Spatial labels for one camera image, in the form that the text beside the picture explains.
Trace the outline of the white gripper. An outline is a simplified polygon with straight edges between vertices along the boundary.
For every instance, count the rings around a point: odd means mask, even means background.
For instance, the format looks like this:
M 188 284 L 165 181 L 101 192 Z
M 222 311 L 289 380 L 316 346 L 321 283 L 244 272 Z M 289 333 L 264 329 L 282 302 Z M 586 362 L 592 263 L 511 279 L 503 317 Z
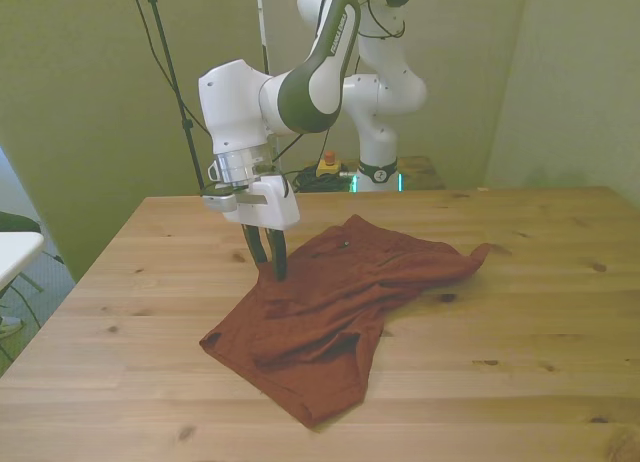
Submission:
M 300 220 L 291 184 L 281 175 L 262 176 L 250 182 L 245 189 L 225 196 L 222 207 L 228 221 L 243 224 L 245 241 L 256 265 L 266 262 L 258 227 L 267 228 L 265 235 L 271 250 L 269 277 L 284 281 L 287 276 L 287 247 L 283 231 Z

